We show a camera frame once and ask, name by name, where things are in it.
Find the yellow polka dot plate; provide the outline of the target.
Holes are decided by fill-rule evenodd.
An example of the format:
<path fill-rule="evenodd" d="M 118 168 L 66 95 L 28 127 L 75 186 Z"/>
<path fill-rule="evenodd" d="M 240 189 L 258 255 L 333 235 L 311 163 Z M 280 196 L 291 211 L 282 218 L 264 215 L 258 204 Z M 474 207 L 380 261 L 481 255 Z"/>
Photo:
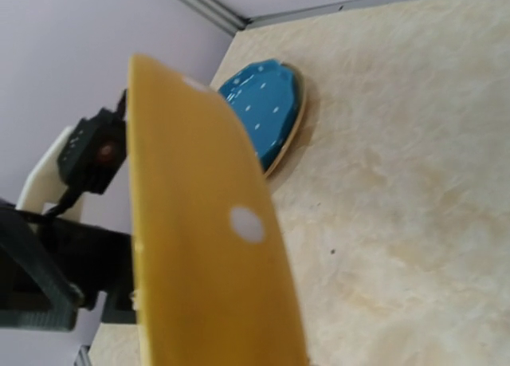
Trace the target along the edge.
<path fill-rule="evenodd" d="M 308 364 L 271 195 L 230 106 L 136 54 L 127 151 L 142 364 Z"/>

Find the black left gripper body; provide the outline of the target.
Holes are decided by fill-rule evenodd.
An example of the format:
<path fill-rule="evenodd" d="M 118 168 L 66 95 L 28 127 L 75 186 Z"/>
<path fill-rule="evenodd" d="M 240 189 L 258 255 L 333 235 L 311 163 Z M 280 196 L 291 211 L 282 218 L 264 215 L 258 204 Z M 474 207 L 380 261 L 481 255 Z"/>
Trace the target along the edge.
<path fill-rule="evenodd" d="M 2 328 L 70 332 L 101 293 L 101 322 L 133 325 L 133 291 L 130 235 L 1 203 Z"/>

